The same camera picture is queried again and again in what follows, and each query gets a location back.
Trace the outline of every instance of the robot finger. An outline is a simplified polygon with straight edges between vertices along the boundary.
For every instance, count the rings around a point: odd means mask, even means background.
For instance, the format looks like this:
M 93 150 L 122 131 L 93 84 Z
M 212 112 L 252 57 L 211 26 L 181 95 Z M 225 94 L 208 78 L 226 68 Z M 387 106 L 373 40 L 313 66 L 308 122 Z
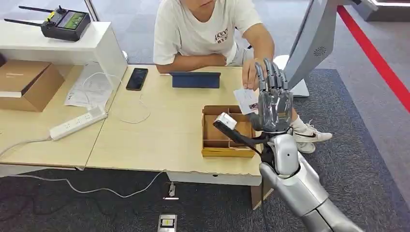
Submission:
M 258 62 L 255 62 L 255 69 L 256 69 L 256 74 L 258 75 L 258 79 L 259 79 L 259 91 L 265 91 L 267 87 L 266 87 L 266 81 L 264 77 L 264 70 L 262 69 L 262 66 Z
M 274 88 L 275 87 L 275 81 L 272 79 L 272 66 L 271 66 L 271 61 L 268 60 L 268 58 L 264 58 L 264 63 L 266 67 L 266 84 L 268 88 Z
M 273 69 L 275 70 L 275 77 L 276 77 L 276 87 L 277 88 L 282 88 L 283 87 L 283 82 L 282 82 L 282 77 L 280 76 L 280 70 L 278 66 L 274 63 L 271 62 Z
M 289 87 L 288 87 L 288 80 L 286 79 L 285 73 L 283 73 L 283 72 L 281 71 L 280 75 L 282 76 L 283 89 L 284 89 L 284 90 L 288 90 L 288 89 L 289 89 Z

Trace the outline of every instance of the blue tablet case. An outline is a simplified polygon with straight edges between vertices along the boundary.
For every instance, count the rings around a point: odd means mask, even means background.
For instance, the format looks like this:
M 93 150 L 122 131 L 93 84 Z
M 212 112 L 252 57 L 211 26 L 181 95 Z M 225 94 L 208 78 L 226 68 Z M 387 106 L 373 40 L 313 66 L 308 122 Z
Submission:
M 220 72 L 170 72 L 174 88 L 219 88 Z

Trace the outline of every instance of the red stripe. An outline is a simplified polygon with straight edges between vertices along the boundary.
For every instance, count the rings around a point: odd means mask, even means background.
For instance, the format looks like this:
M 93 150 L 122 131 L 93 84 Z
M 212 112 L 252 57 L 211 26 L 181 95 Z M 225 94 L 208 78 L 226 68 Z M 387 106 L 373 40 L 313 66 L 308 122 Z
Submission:
M 347 10 L 343 6 L 338 6 L 337 12 L 339 13 L 343 22 L 346 24 L 350 33 L 353 35 L 357 43 L 366 54 L 367 58 L 369 58 L 370 62 L 372 62 L 376 70 L 380 73 L 381 77 L 384 79 L 384 81 L 387 83 L 387 85 L 390 87 L 399 101 L 401 101 L 403 106 L 410 112 L 409 90 L 389 67 L 387 62 L 383 59 L 372 42 L 366 37 L 364 32 L 360 29 L 359 25 L 356 24 Z

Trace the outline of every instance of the white shelf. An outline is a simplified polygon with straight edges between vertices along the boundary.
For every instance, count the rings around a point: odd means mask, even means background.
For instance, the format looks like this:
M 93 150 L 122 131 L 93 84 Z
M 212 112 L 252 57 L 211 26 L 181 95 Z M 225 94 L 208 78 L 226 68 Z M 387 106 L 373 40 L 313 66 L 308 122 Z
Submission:
M 94 51 L 110 25 L 111 22 L 92 22 L 79 41 L 70 42 L 44 37 L 40 27 L 0 21 L 0 49 Z

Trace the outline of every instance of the white cable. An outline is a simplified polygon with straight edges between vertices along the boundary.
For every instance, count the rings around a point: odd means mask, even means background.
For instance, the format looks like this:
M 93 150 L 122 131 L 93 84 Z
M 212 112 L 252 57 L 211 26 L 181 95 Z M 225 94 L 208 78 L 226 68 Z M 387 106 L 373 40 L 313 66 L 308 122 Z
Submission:
M 50 136 L 48 136 L 47 138 L 42 138 L 42 139 L 30 139 L 30 140 L 25 140 L 25 141 L 18 142 L 18 143 L 16 143 L 16 144 L 10 145 L 10 146 L 6 147 L 5 149 L 3 149 L 2 151 L 0 151 L 0 157 L 1 157 L 4 153 L 6 153 L 6 151 L 12 149 L 12 148 L 15 147 L 15 146 L 18 146 L 18 145 L 21 145 L 21 144 L 44 142 L 44 141 L 49 141 L 49 140 L 51 140 L 51 137 L 50 137 Z
M 97 74 L 104 74 L 104 75 L 106 75 L 106 76 L 115 77 L 117 80 L 120 81 L 121 84 L 123 84 L 123 83 L 122 83 L 122 80 L 119 79 L 116 75 L 106 74 L 106 73 L 103 73 L 103 72 L 96 72 L 96 73 L 94 73 L 93 75 L 87 77 L 87 78 L 84 80 L 83 84 L 81 85 L 81 89 L 82 89 L 82 91 L 84 92 L 84 94 L 85 94 L 85 96 L 86 96 L 86 98 L 87 98 L 87 103 L 88 103 L 88 105 L 90 105 L 90 107 L 92 107 L 92 104 L 91 104 L 91 102 L 90 102 L 90 100 L 89 100 L 89 98 L 88 98 L 87 92 L 86 92 L 85 89 L 84 89 L 84 85 L 86 84 L 86 82 L 87 82 L 90 78 L 92 78 L 93 76 L 95 76 L 95 75 L 97 75 Z M 140 122 L 145 121 L 147 118 L 149 118 L 149 116 L 151 116 L 151 112 L 150 112 L 150 110 L 148 109 L 148 107 L 142 102 L 141 97 L 142 97 L 142 93 L 141 93 L 141 95 L 140 95 L 138 101 L 139 101 L 140 104 L 148 111 L 148 115 L 147 115 L 145 118 L 143 118 L 142 120 L 139 120 L 139 121 L 128 121 L 128 120 L 124 120 L 124 119 L 121 119 L 121 118 L 118 118 L 118 120 L 120 120 L 121 122 L 130 123 L 130 124 L 138 124 L 138 123 L 140 123 Z
M 86 84 L 86 82 L 87 82 L 90 78 L 92 78 L 93 76 L 95 76 L 95 75 L 97 75 L 97 74 L 103 74 L 103 75 L 105 75 L 106 77 L 107 77 L 107 76 L 115 77 L 117 80 L 120 81 L 120 83 L 122 83 L 122 80 L 119 79 L 119 78 L 117 78 L 116 75 L 106 74 L 106 73 L 103 73 L 103 72 L 96 72 L 96 73 L 94 73 L 93 75 L 87 77 L 87 78 L 83 81 L 83 84 L 81 85 L 81 90 L 83 91 L 84 95 L 86 96 L 86 98 L 87 98 L 87 104 L 90 105 L 90 107 L 92 107 L 92 104 L 91 104 L 91 102 L 90 102 L 90 100 L 89 100 L 89 97 L 88 97 L 88 95 L 87 95 L 87 92 L 86 92 L 85 89 L 84 89 L 84 85 Z
M 141 95 L 140 95 L 138 101 L 139 101 L 140 104 L 148 111 L 148 115 L 147 115 L 145 118 L 143 118 L 143 119 L 141 119 L 141 120 L 139 120 L 139 121 L 135 121 L 135 122 L 133 122 L 133 121 L 127 121 L 127 120 L 123 120 L 123 119 L 119 118 L 119 120 L 120 120 L 121 122 L 126 122 L 126 123 L 131 123 L 131 124 L 138 124 L 138 123 L 140 123 L 140 122 L 145 121 L 147 118 L 149 118 L 149 116 L 151 116 L 151 111 L 150 111 L 150 110 L 148 109 L 148 107 L 142 102 L 141 97 L 142 97 L 142 93 L 141 93 Z
M 146 186 L 143 190 L 134 192 L 134 193 L 132 193 L 132 194 L 130 194 L 130 195 L 126 195 L 126 196 L 123 196 L 123 195 L 121 195 L 121 194 L 119 194 L 119 193 L 117 193 L 117 192 L 115 192 L 114 190 L 111 190 L 111 189 L 109 189 L 109 188 L 99 188 L 99 189 L 94 189 L 94 190 L 90 190 L 90 191 L 80 191 L 80 190 L 77 190 L 76 188 L 74 188 L 74 186 L 71 184 L 71 182 L 70 182 L 68 179 L 48 179 L 48 178 L 43 178 L 43 177 L 39 177 L 39 176 L 35 176 L 35 175 L 9 175 L 9 176 L 12 176 L 12 177 L 29 177 L 29 178 L 39 179 L 39 180 L 46 180 L 46 181 L 66 181 L 66 182 L 68 183 L 68 185 L 69 185 L 74 191 L 76 191 L 76 192 L 78 192 L 78 193 L 84 193 L 84 194 L 85 194 L 85 193 L 92 193 L 92 192 L 97 192 L 97 191 L 101 191 L 101 190 L 106 190 L 106 191 L 112 192 L 113 194 L 115 194 L 115 195 L 117 195 L 117 196 L 119 196 L 119 197 L 121 197 L 121 198 L 128 198 L 128 197 L 131 197 L 131 196 L 133 196 L 133 195 L 135 195 L 135 194 L 137 194 L 137 193 L 140 193 L 140 192 L 143 192 L 143 191 L 147 190 L 147 189 L 152 185 L 152 183 L 154 183 L 155 179 L 157 179 L 157 177 L 158 177 L 161 173 L 164 173 L 164 171 L 158 173 L 158 174 L 154 177 L 154 179 L 152 179 L 151 183 L 149 183 L 148 186 Z

